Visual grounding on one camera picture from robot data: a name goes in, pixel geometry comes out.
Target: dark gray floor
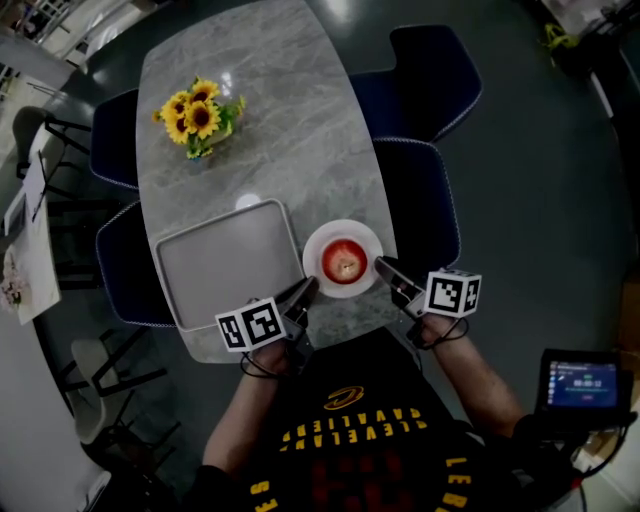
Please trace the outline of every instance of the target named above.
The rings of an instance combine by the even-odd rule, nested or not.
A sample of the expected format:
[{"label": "dark gray floor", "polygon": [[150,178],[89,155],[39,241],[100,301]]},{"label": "dark gray floor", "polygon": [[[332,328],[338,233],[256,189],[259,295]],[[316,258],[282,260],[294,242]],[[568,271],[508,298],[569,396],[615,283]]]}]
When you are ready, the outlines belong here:
[{"label": "dark gray floor", "polygon": [[[81,101],[58,103],[55,110],[89,122],[95,105],[138,85],[148,50],[240,3],[190,1],[149,16],[98,52],[86,76],[72,78],[65,90]],[[537,42],[538,27],[515,2],[309,4],[349,73],[392,66],[387,36],[405,24],[451,25],[475,60],[484,80],[483,97],[470,118],[438,144],[462,234],[457,266],[483,274],[472,336],[531,409],[545,347],[610,345],[620,283],[635,257],[616,141],[597,97],[588,84],[552,66]],[[90,177],[79,186],[89,187],[83,190],[96,197],[107,193]],[[428,226],[416,226],[416,234],[428,239]],[[59,362],[70,358],[74,337],[95,336],[118,325],[99,290],[66,292],[45,320]],[[145,390],[149,397],[141,400],[141,408],[151,427],[173,418],[183,423],[172,441],[180,450],[165,468],[180,493],[233,393],[239,370],[196,363],[175,331],[156,330],[153,338],[138,362],[157,361],[169,370],[169,378]],[[432,356],[423,360],[427,378],[460,413]]]}]

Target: red apple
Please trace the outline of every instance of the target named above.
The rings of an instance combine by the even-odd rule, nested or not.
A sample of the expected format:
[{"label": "red apple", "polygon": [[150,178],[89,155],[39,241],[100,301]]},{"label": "red apple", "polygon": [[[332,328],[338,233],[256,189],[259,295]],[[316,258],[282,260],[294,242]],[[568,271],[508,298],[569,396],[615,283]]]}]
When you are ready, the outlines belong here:
[{"label": "red apple", "polygon": [[322,253],[322,270],[334,283],[355,283],[367,270],[367,255],[353,240],[336,240]]}]

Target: display screen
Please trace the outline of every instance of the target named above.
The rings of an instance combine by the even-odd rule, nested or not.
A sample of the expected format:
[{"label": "display screen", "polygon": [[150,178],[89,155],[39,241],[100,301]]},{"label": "display screen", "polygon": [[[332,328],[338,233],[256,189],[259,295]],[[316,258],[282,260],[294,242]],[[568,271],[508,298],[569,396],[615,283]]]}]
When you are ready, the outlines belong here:
[{"label": "display screen", "polygon": [[616,407],[617,395],[615,364],[551,362],[550,407]]}]

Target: yellow flower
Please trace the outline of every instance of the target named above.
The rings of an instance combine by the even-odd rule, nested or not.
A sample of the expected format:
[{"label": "yellow flower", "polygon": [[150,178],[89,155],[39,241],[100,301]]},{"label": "yellow flower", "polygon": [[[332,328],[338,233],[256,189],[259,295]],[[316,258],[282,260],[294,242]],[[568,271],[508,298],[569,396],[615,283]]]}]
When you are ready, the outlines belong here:
[{"label": "yellow flower", "polygon": [[187,91],[175,93],[169,101],[162,107],[162,117],[168,121],[179,117],[184,117],[187,107],[185,103],[191,100],[191,95]]},{"label": "yellow flower", "polygon": [[187,158],[193,160],[200,157],[200,150],[198,148],[187,150]]},{"label": "yellow flower", "polygon": [[191,97],[192,103],[195,103],[196,101],[207,102],[220,94],[220,89],[218,89],[217,83],[212,82],[211,80],[202,80],[200,78],[198,78],[198,81],[193,84],[191,89],[193,90],[193,96]]},{"label": "yellow flower", "polygon": [[195,131],[185,117],[167,119],[166,126],[169,137],[171,137],[171,140],[176,144],[186,144],[189,139],[189,134]]},{"label": "yellow flower", "polygon": [[220,122],[218,107],[211,103],[196,101],[187,110],[187,122],[201,139],[206,139],[218,129]]}]

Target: flower bouquet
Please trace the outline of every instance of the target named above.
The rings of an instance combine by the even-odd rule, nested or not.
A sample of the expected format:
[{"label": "flower bouquet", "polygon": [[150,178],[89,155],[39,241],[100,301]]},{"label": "flower bouquet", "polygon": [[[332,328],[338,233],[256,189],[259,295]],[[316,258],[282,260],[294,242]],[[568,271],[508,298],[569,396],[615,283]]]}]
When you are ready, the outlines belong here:
[{"label": "flower bouquet", "polygon": [[22,304],[26,291],[27,283],[18,273],[12,252],[7,251],[4,257],[3,280],[0,283],[2,309],[11,313],[15,312]]},{"label": "flower bouquet", "polygon": [[154,121],[164,121],[171,140],[187,146],[189,159],[213,153],[213,145],[233,133],[244,113],[244,97],[221,104],[214,99],[219,95],[217,83],[196,77],[190,90],[175,93],[153,112]]}]

